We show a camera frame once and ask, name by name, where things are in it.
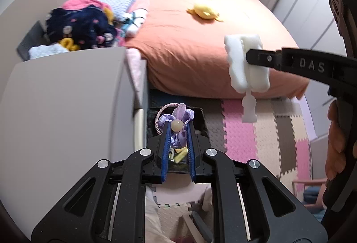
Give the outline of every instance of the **bed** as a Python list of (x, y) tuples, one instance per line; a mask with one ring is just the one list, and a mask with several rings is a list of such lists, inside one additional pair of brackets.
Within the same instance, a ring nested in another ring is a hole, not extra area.
[[(152, 86), (169, 94), (242, 98), (230, 85), (224, 36), (259, 34), (264, 49), (297, 47), (281, 22), (258, 0), (214, 0), (224, 22), (186, 13), (196, 0), (150, 0), (149, 16), (127, 47), (147, 60)], [(257, 98), (301, 98), (308, 79), (270, 71), (270, 89)]]

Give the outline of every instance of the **white plastic clip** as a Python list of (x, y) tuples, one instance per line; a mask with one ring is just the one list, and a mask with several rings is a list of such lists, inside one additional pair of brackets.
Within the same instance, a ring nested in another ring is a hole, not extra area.
[(257, 115), (255, 114), (255, 106), (257, 105), (257, 100), (253, 97), (250, 88), (247, 88), (245, 97), (242, 100), (243, 105), (243, 123), (255, 123), (257, 121)]

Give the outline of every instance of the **pearl bead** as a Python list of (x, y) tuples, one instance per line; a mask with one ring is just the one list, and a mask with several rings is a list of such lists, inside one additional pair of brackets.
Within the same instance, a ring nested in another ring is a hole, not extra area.
[(183, 122), (179, 119), (175, 119), (171, 122), (171, 129), (173, 132), (180, 132), (183, 128)]

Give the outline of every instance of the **silver screw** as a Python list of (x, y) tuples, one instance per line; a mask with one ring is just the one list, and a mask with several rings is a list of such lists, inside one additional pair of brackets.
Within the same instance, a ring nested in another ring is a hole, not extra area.
[(144, 157), (151, 155), (151, 150), (149, 148), (143, 148), (140, 150), (140, 154)]
[(209, 155), (210, 157), (213, 157), (215, 155), (217, 155), (217, 150), (210, 148), (206, 150), (206, 154)]
[(102, 159), (102, 160), (98, 161), (97, 166), (99, 168), (106, 168), (108, 166), (108, 164), (109, 164), (109, 162), (107, 160)]
[(253, 159), (249, 162), (249, 166), (251, 168), (258, 168), (258, 167), (260, 167), (260, 163), (259, 163), (259, 161)]

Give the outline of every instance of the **yellow plush toy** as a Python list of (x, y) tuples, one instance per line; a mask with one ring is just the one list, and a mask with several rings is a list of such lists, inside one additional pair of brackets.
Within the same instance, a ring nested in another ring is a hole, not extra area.
[(109, 8), (104, 7), (104, 13), (108, 18), (108, 24), (113, 25), (114, 13)]
[(193, 9), (187, 9), (187, 12), (190, 14), (197, 14), (203, 19), (215, 19), (222, 22), (220, 19), (220, 14), (216, 8), (216, 5), (212, 0), (198, 0), (193, 5)]
[(79, 47), (79, 45), (74, 44), (73, 39), (66, 37), (63, 38), (59, 44), (61, 46), (63, 46), (64, 48), (68, 49), (69, 51), (76, 51), (76, 50), (80, 50), (81, 48)]

